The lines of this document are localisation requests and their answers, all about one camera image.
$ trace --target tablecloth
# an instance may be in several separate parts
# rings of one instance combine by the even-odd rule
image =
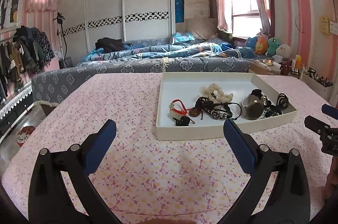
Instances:
[[[74,91],[36,128],[2,177],[8,195],[27,217],[30,178],[38,152],[63,151],[99,131],[107,119],[117,136],[90,179],[123,223],[150,218],[189,219],[212,224],[227,212],[249,180],[225,138],[201,141],[157,141],[155,123],[161,74],[100,74]],[[312,115],[337,127],[321,112],[325,101],[293,77],[260,76],[285,93],[298,114],[292,123],[252,133],[258,144],[275,151],[300,151],[311,194],[311,216],[322,207],[322,187],[331,157],[321,153],[319,136],[304,127]],[[256,211],[268,199],[276,174]],[[70,180],[65,183],[73,203],[84,211]]]

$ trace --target silver screw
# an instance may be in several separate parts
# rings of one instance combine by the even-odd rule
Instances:
[[[298,151],[297,149],[292,149],[292,150],[291,150],[291,153],[292,153],[294,156],[299,155],[299,151]]]
[[[267,152],[269,150],[269,147],[265,144],[262,144],[261,146],[259,146],[259,148],[261,149],[261,151],[263,152]]]
[[[43,148],[41,151],[40,151],[40,154],[41,155],[45,155],[48,153],[48,150],[46,148]]]
[[[80,145],[79,144],[73,144],[72,146],[70,146],[71,151],[76,152],[78,149],[80,149]]]

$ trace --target tiled floor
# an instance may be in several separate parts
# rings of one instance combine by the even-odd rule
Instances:
[[[16,124],[15,128],[0,144],[0,177],[4,174],[14,155],[20,150],[16,142],[17,134],[25,126],[34,126],[36,128],[45,118],[46,115],[41,106],[34,106],[29,114],[26,114],[21,121]]]

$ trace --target poster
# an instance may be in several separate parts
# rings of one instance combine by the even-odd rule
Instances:
[[[0,33],[21,25],[24,0],[0,0]]]

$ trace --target window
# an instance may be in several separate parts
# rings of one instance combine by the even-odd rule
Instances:
[[[262,28],[256,0],[232,0],[233,35],[248,38]]]

